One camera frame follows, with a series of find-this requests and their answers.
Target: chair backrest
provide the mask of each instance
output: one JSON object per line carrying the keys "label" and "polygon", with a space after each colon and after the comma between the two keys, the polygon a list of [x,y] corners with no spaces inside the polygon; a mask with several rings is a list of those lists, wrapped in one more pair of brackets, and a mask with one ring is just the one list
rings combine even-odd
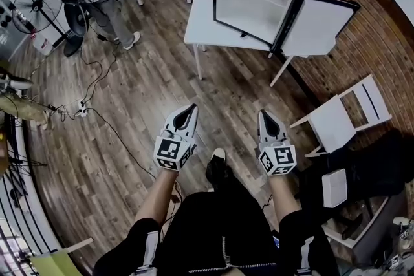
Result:
{"label": "chair backrest", "polygon": [[362,81],[359,81],[353,87],[340,94],[340,98],[350,92],[355,93],[368,121],[368,124],[356,128],[356,131],[372,127],[392,118],[372,75],[368,75]]}

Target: black pants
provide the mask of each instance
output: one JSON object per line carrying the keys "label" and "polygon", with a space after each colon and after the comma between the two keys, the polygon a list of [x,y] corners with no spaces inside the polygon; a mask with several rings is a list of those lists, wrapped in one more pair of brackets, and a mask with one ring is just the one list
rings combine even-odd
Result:
{"label": "black pants", "polygon": [[[215,192],[195,193],[184,200],[157,254],[159,275],[225,267],[223,255],[230,257],[233,266],[277,264],[260,268],[239,267],[246,276],[293,275],[300,268],[300,249],[311,236],[314,236],[309,253],[311,268],[321,276],[339,275],[322,228],[308,224],[301,211],[281,221],[278,250],[260,205],[232,176]],[[221,275],[224,272],[208,271],[205,274]]]}

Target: white sneaker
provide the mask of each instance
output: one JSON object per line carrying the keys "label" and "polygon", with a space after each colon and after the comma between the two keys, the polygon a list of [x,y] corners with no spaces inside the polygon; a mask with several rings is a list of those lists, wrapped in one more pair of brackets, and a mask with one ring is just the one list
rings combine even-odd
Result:
{"label": "white sneaker", "polygon": [[224,151],[224,149],[221,149],[221,148],[215,149],[212,154],[212,158],[213,156],[223,159],[223,162],[226,161],[226,152]]}
{"label": "white sneaker", "polygon": [[141,33],[139,31],[134,32],[134,41],[128,47],[124,47],[124,49],[131,50],[132,49],[132,46],[134,46],[135,43],[140,40],[140,38],[141,38]]}

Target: tabletop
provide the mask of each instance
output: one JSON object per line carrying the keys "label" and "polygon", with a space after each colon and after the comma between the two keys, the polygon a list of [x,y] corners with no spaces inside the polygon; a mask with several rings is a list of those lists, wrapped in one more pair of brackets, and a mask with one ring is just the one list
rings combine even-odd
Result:
{"label": "tabletop", "polygon": [[326,152],[343,147],[356,134],[338,95],[309,114],[309,123]]}
{"label": "tabletop", "polygon": [[193,0],[188,18],[185,44],[251,48],[269,51],[266,43],[255,38],[240,37],[240,31],[214,21],[213,0]]}

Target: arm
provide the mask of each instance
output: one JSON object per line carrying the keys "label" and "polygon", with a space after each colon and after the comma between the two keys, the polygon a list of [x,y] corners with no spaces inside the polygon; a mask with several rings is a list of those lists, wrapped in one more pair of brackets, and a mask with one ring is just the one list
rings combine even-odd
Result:
{"label": "arm", "polygon": [[162,225],[167,216],[169,200],[178,175],[177,171],[161,170],[136,214],[135,222],[142,218],[153,218],[160,226]]}
{"label": "arm", "polygon": [[280,223],[286,215],[299,211],[300,207],[284,176],[270,176],[268,180],[273,194],[274,210]]}

